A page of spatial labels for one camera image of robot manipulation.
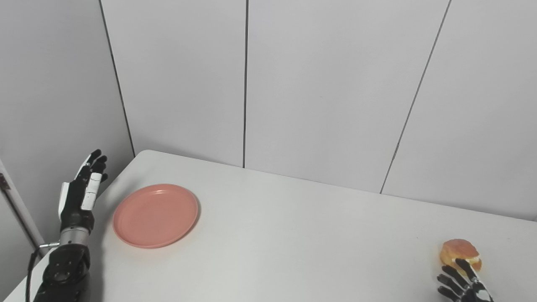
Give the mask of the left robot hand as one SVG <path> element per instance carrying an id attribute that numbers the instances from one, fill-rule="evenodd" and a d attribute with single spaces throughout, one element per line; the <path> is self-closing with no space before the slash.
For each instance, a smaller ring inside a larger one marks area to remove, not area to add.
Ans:
<path id="1" fill-rule="evenodd" d="M 91 233 L 95 218 L 92 213 L 105 173 L 107 157 L 100 149 L 94 150 L 80 166 L 69 183 L 62 183 L 59 202 L 60 231 L 82 227 Z"/>

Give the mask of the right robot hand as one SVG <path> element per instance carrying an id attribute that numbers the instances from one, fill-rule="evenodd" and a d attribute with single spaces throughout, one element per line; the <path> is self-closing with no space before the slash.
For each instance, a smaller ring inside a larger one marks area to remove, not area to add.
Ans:
<path id="1" fill-rule="evenodd" d="M 441 286 L 439 294 L 451 302 L 494 302 L 490 291 L 478 277 L 476 270 L 466 259 L 456 258 L 455 264 L 466 274 L 460 273 L 454 266 L 443 265 L 443 274 L 437 276 Z"/>

